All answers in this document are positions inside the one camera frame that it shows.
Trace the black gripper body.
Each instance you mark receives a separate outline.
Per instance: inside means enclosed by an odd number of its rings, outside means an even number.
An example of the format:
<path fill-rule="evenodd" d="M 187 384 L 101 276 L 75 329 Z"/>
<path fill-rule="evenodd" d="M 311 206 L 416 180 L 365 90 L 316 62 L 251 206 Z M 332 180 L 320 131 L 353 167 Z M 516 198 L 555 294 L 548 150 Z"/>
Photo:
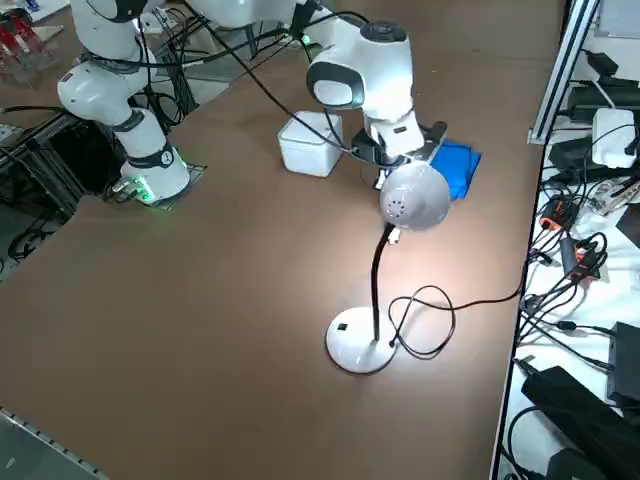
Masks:
<path fill-rule="evenodd" d="M 356 159 L 377 170 L 371 183 L 375 190 L 380 190 L 389 174 L 400 166 L 400 157 L 389 157 L 384 148 L 374 142 L 364 128 L 352 137 L 352 153 Z"/>

